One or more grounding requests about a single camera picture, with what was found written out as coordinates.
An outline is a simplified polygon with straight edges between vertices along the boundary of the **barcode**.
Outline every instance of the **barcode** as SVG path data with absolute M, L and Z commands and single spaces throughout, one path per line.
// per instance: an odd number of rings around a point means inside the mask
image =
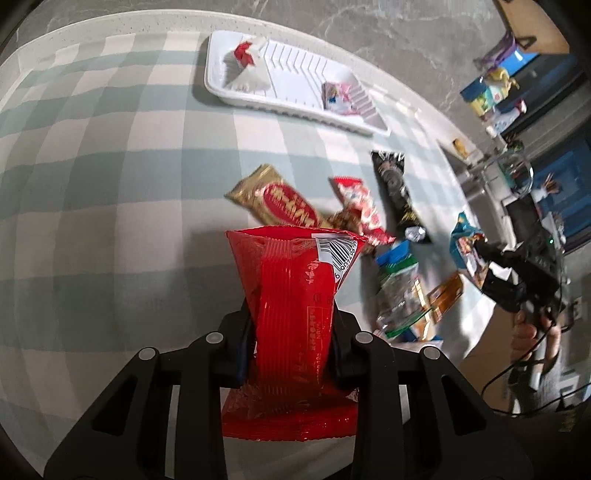
M 357 250 L 357 242 L 349 235 L 339 233 L 317 233 L 313 235 L 318 248 L 318 260 L 329 263 L 339 284 L 347 273 Z

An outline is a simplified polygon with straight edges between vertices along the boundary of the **white tray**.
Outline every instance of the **white tray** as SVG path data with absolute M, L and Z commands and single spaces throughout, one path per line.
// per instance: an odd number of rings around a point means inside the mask
M 225 103 L 300 116 L 359 132 L 389 135 L 390 128 L 350 68 L 322 55 L 269 40 L 261 56 L 267 62 L 272 87 L 254 93 L 235 92 L 226 85 L 242 71 L 234 49 L 253 35 L 216 30 L 209 37 L 205 87 Z M 337 115 L 324 110 L 322 84 L 350 83 L 351 100 L 360 115 Z

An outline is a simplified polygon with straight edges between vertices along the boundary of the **teal snack bag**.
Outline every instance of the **teal snack bag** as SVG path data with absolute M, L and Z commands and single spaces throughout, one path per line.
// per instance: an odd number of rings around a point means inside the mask
M 488 273 L 489 263 L 478 255 L 474 242 L 484 237 L 482 230 L 470 224 L 466 213 L 460 212 L 450 237 L 449 252 L 459 272 L 479 290 Z

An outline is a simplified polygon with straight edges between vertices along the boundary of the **black electronic device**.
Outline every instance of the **black electronic device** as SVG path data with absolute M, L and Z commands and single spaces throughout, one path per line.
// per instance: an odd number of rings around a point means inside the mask
M 482 293 L 508 312 L 525 311 L 527 322 L 538 329 L 537 340 L 540 344 L 532 353 L 528 364 L 514 368 L 509 377 L 509 384 L 516 384 L 522 375 L 527 375 L 530 388 L 537 391 L 545 355 L 541 312 L 546 310 L 555 318 L 564 309 L 563 299 L 561 296 L 556 297 L 556 292 L 561 288 L 561 265 L 557 261 L 552 237 L 547 230 L 541 228 L 515 251 L 501 251 L 483 239 L 475 241 L 474 247 L 484 260 L 503 268 L 511 267 L 519 277 L 517 284 L 514 284 L 496 277 L 489 270 Z

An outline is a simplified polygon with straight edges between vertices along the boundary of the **plaid tablecloth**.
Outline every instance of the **plaid tablecloth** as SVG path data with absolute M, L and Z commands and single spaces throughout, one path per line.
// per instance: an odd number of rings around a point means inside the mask
M 64 48 L 0 112 L 0 423 L 39 470 L 136 351 L 186 346 L 239 308 L 224 231 L 257 222 L 223 195 L 262 163 L 334 212 L 329 177 L 361 177 L 377 195 L 369 151 L 405 152 L 434 241 L 415 249 L 427 287 L 454 270 L 449 233 L 466 200 L 411 115 L 374 93 L 392 134 L 366 138 L 231 108 L 204 89 L 206 39 L 129 34 Z M 337 303 L 372 329 L 374 292 L 362 259 Z M 466 284 L 440 329 L 452 360 L 478 341 L 492 306 Z M 352 445 L 282 443 L 261 456 L 248 443 L 226 442 L 231 478 L 323 478 Z

